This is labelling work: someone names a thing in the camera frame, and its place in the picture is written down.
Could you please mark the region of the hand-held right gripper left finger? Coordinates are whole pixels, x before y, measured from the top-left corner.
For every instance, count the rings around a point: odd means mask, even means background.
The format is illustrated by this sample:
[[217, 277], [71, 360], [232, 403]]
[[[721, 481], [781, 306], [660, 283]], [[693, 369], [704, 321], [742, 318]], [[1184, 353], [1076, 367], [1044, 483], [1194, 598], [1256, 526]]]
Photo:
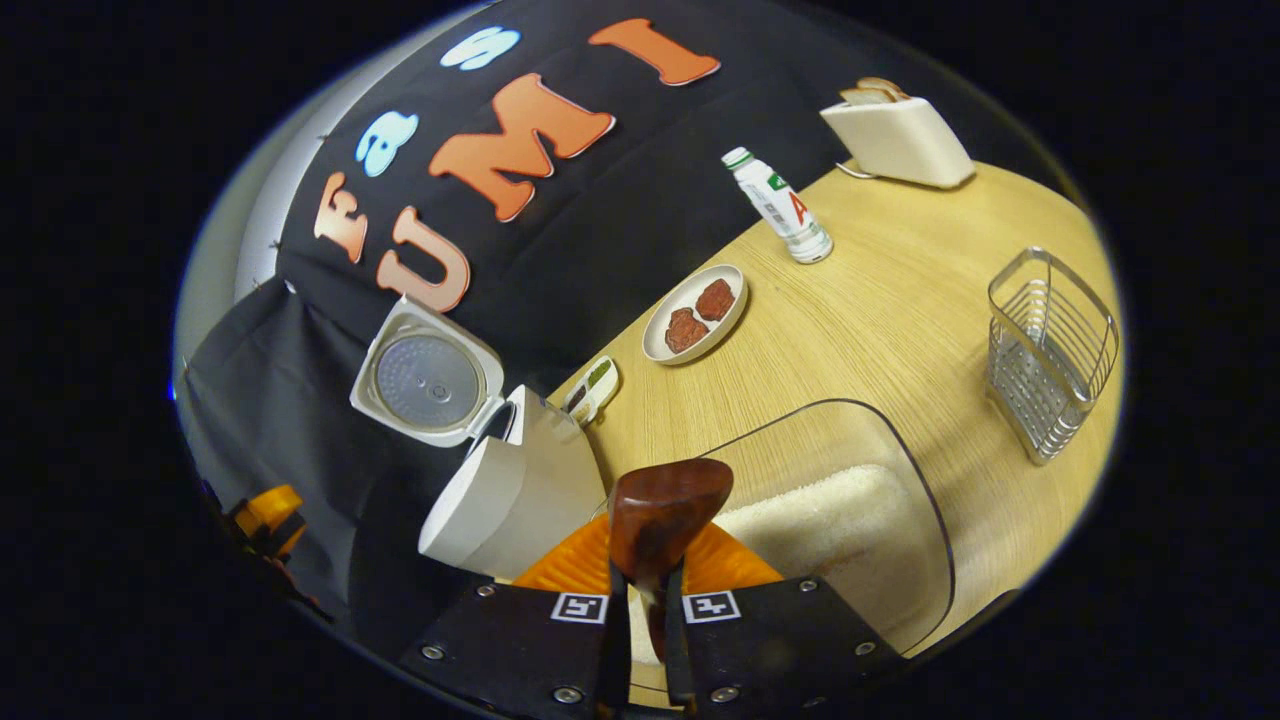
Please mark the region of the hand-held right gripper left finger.
[[618, 720], [628, 702], [625, 587], [598, 515], [518, 580], [475, 577], [398, 659], [416, 680], [508, 720]]

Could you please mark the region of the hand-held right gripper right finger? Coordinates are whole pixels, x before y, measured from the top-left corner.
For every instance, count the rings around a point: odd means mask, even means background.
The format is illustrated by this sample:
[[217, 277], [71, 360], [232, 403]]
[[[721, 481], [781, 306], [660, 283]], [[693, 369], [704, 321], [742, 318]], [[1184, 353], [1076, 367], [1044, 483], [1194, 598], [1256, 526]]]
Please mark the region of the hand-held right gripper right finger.
[[666, 591], [667, 696], [685, 716], [838, 716], [906, 670], [831, 582], [785, 578], [713, 524]]

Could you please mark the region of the white rice cooker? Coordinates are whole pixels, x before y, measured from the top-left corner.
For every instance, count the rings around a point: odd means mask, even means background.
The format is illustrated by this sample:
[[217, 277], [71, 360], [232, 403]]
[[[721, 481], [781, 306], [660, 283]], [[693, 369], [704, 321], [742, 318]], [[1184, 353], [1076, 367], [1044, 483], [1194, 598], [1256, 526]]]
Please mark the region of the white rice cooker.
[[590, 521], [605, 491], [579, 421], [504, 382], [488, 345], [404, 296], [370, 343], [349, 402], [419, 443], [465, 451], [422, 520], [419, 553], [515, 579]]

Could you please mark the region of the brown wooden spoon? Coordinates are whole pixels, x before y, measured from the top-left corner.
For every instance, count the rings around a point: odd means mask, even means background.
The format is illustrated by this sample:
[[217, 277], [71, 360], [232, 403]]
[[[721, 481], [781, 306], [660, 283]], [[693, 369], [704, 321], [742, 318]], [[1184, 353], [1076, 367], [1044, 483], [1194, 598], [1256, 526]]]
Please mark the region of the brown wooden spoon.
[[641, 597], [649, 641], [660, 661], [669, 577], [732, 488], [730, 465], [710, 457], [639, 468], [614, 483], [608, 510], [611, 566]]

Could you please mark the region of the clear plastic rice container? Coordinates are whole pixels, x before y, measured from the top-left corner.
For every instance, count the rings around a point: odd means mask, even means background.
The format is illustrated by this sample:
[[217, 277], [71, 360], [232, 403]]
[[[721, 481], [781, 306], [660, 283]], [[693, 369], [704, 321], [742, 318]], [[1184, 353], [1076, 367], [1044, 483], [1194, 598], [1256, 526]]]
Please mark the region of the clear plastic rice container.
[[716, 523], [785, 579], [829, 585], [897, 651], [923, 646], [955, 593], [928, 482], [876, 407], [827, 398], [709, 448], [733, 491]]

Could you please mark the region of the metal wire chopstick holder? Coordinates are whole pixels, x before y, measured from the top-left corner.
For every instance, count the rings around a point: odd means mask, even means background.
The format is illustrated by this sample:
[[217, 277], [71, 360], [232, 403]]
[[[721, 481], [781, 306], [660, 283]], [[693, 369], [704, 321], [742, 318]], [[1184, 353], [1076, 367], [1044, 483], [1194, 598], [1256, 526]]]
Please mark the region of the metal wire chopstick holder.
[[1121, 348], [1105, 300], [1042, 247], [1018, 252], [988, 283], [986, 393], [1037, 466], [1084, 425]]

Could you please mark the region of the small white sauce dish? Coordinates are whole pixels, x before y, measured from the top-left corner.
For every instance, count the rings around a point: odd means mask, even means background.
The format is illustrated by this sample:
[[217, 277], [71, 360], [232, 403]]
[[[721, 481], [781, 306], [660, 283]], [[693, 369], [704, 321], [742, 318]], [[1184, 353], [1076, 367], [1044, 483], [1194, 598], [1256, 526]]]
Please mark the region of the small white sauce dish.
[[620, 387], [621, 374], [617, 364], [612, 357], [602, 356], [579, 378], [561, 409], [579, 427], [585, 427], [612, 401]]

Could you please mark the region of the white oval plate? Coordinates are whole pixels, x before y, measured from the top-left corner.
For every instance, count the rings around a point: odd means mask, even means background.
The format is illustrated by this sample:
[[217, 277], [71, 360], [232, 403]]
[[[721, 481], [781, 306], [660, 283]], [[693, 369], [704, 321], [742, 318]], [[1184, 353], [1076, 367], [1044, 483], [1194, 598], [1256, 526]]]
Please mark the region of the white oval plate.
[[[666, 347], [664, 342], [664, 333], [669, 322], [669, 314], [678, 307], [694, 309], [701, 291], [710, 282], [718, 278], [726, 278], [736, 295], [736, 302], [730, 310], [730, 314], [722, 322], [703, 320], [709, 328], [709, 334], [686, 352], [672, 354]], [[714, 351], [732, 334], [733, 328], [739, 324], [746, 306], [749, 305], [749, 297], [750, 287], [748, 279], [735, 265], [721, 264], [691, 274], [669, 291], [652, 313], [643, 336], [643, 351], [645, 356], [654, 363], [668, 366], [695, 363], [699, 357]]]

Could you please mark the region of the brown meat patty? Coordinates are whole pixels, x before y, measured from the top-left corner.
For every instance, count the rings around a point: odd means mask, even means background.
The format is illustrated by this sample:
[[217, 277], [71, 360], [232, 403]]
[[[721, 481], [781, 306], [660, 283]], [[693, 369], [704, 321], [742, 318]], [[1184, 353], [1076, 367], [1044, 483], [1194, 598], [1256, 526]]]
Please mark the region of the brown meat patty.
[[664, 333], [666, 347], [672, 354], [684, 354], [709, 334], [708, 325], [692, 307], [678, 307], [669, 314]]
[[695, 311], [704, 322], [722, 322], [736, 302], [736, 295], [726, 278], [710, 282], [698, 296]]

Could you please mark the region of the white drink bottle green cap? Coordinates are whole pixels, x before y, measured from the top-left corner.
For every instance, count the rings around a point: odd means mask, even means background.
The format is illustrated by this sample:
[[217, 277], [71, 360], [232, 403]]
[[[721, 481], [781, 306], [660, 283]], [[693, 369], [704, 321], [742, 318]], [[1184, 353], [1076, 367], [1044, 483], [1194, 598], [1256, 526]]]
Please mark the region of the white drink bottle green cap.
[[745, 147], [727, 151], [721, 156], [721, 163], [756, 213], [781, 238], [792, 260], [815, 264], [833, 252], [835, 242], [827, 229], [773, 167]]

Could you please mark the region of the white toaster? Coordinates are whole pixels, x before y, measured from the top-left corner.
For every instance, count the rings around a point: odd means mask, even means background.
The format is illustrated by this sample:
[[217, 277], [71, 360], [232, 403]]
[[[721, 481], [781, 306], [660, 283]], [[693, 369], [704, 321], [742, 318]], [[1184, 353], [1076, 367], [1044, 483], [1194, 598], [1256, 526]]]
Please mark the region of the white toaster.
[[951, 190], [977, 173], [957, 133], [923, 97], [842, 102], [820, 117], [865, 174]]

